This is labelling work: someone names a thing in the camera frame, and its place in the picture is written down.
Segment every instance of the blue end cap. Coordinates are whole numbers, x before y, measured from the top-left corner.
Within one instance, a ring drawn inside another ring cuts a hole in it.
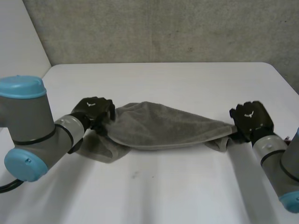
[[[36,155],[24,149],[11,149],[4,159],[6,169],[21,181],[37,181],[48,172],[47,165]]]
[[[299,191],[282,195],[279,200],[289,212],[299,213]]]
[[[35,76],[12,76],[0,79],[0,96],[15,99],[31,99],[46,94],[43,81]]]

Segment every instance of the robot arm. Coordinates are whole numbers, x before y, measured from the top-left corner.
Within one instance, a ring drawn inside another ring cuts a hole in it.
[[[230,111],[238,132],[251,141],[256,157],[285,209],[299,213],[299,131],[289,146],[277,136],[260,102],[247,102]]]
[[[0,124],[8,128],[14,142],[4,159],[7,170],[21,183],[37,181],[66,153],[80,148],[88,128],[104,131],[103,127],[94,127],[95,120],[103,119],[114,106],[111,100],[96,99],[92,106],[79,103],[71,114],[54,122],[40,78],[0,79]],[[0,193],[2,189],[5,192],[8,188],[0,187]]]

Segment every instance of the gray wall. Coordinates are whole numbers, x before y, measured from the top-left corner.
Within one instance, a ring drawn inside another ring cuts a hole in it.
[[[52,65],[267,62],[299,92],[298,0],[23,0]]]

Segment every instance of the towel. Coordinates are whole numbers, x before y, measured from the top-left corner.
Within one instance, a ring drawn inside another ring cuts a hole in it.
[[[78,153],[103,162],[115,161],[130,149],[163,150],[200,143],[225,152],[229,135],[237,131],[234,125],[151,102],[119,107],[115,120],[104,119],[101,125],[107,137],[90,131]]]

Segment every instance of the white table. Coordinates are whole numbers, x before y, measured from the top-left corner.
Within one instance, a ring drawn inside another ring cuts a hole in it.
[[[260,100],[281,137],[299,126],[299,96],[265,63],[57,65],[43,78],[54,119],[84,97],[116,106],[151,101],[233,123],[229,110]],[[0,133],[3,161],[13,147]],[[13,177],[0,162],[0,185]],[[66,155],[34,183],[0,195],[1,224],[294,224],[250,145],[131,151],[112,164]]]

